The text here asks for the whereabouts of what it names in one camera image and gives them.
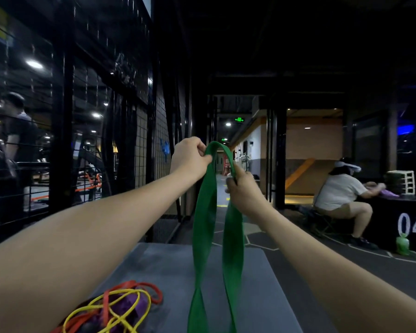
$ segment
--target woman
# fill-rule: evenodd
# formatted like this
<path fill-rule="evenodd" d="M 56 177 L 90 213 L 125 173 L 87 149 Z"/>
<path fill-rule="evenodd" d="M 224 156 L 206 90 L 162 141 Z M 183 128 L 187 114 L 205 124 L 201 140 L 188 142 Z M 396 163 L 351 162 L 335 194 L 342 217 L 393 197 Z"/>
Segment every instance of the woman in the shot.
<path fill-rule="evenodd" d="M 0 332 L 46 333 L 57 326 L 203 177 L 211 162 L 205 148 L 199 138 L 185 139 L 169 175 L 50 215 L 0 244 Z M 415 300 L 284 218 L 251 173 L 234 166 L 237 183 L 227 179 L 232 203 L 274 239 L 340 333 L 416 333 Z"/>
<path fill-rule="evenodd" d="M 353 233 L 349 243 L 363 248 L 376 250 L 378 247 L 362 237 L 362 233 L 370 223 L 373 209 L 366 202 L 355 202 L 356 198 L 372 198 L 385 189 L 383 183 L 369 182 L 363 185 L 353 177 L 361 171 L 351 159 L 343 157 L 335 162 L 333 170 L 319 193 L 315 196 L 313 206 L 322 215 L 337 219 L 355 219 Z"/>

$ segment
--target number 04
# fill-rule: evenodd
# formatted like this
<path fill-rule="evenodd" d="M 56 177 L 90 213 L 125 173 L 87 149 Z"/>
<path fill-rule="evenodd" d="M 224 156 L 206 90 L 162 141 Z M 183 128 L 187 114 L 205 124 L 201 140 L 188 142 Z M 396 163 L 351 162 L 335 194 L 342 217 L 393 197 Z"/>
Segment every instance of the number 04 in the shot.
<path fill-rule="evenodd" d="M 403 228 L 403 223 L 405 220 L 405 232 L 402 232 Z M 412 231 L 414 233 L 416 233 L 416 222 L 413 224 L 413 228 Z M 406 236 L 408 236 L 410 234 L 410 216 L 407 213 L 402 213 L 399 218 L 398 218 L 398 232 L 399 235 L 405 234 Z"/>

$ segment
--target red resistance band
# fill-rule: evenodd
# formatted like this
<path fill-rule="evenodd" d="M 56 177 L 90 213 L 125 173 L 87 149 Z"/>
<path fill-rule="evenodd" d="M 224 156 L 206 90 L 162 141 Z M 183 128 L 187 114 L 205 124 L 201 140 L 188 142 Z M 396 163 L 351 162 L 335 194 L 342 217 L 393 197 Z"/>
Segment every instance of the red resistance band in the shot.
<path fill-rule="evenodd" d="M 163 293 L 162 291 L 159 290 L 159 288 L 157 286 L 155 286 L 154 284 L 151 283 L 144 283 L 144 282 L 140 282 L 137 283 L 136 281 L 125 281 L 122 284 L 116 285 L 113 288 L 106 290 L 103 293 L 103 326 L 108 325 L 108 322 L 110 321 L 110 311 L 109 311 L 109 307 L 110 307 L 110 292 L 111 291 L 115 291 L 115 290 L 119 290 L 119 289 L 136 289 L 136 288 L 140 288 L 142 290 L 145 290 L 148 292 L 148 290 L 145 289 L 145 287 L 149 287 L 151 288 L 157 295 L 157 298 L 153 298 L 151 297 L 151 302 L 153 304 L 160 304 L 163 300 Z M 88 303 L 90 302 L 90 300 L 87 300 L 86 302 L 83 302 L 82 304 L 80 304 L 77 308 L 82 307 L 82 306 L 86 306 Z M 87 322 L 89 319 L 91 319 L 94 315 L 99 314 L 99 309 L 96 309 L 94 311 L 90 311 L 88 313 L 84 313 L 84 314 L 79 314 L 73 318 L 71 318 L 67 325 L 66 325 L 66 331 L 67 333 L 76 333 L 78 331 L 78 329 L 85 323 Z M 62 333 L 63 330 L 63 324 L 60 324 L 55 330 L 52 330 L 50 333 Z"/>

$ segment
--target sneaker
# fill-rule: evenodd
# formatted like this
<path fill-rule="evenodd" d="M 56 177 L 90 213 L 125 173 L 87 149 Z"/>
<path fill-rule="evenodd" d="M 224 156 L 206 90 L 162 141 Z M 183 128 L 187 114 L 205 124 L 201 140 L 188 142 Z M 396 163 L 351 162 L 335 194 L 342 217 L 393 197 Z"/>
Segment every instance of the sneaker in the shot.
<path fill-rule="evenodd" d="M 368 242 L 364 237 L 355 238 L 350 235 L 349 244 L 352 244 L 354 246 L 360 246 L 361 248 L 369 250 L 379 249 L 379 247 L 376 244 Z"/>

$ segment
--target green resistance band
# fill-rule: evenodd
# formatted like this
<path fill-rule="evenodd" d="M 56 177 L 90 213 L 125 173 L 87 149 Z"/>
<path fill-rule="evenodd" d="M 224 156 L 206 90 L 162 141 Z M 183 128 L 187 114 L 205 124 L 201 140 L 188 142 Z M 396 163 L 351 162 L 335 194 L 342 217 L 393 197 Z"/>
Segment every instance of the green resistance band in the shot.
<path fill-rule="evenodd" d="M 196 274 L 196 285 L 189 310 L 188 333 L 208 333 L 208 320 L 202 297 L 201 284 L 205 274 L 205 265 L 211 251 L 214 225 L 217 210 L 217 182 L 214 164 L 217 149 L 221 148 L 228 156 L 233 178 L 236 173 L 233 167 L 231 151 L 219 142 L 211 142 L 205 154 L 212 155 L 213 161 L 208 165 L 207 172 L 200 187 L 197 198 L 196 212 L 193 225 L 193 259 Z M 227 293 L 228 306 L 231 314 L 230 333 L 236 333 L 235 308 L 237 296 L 240 291 L 242 268 L 244 266 L 244 229 L 242 227 L 242 214 L 228 203 L 223 231 L 222 272 L 223 283 Z"/>

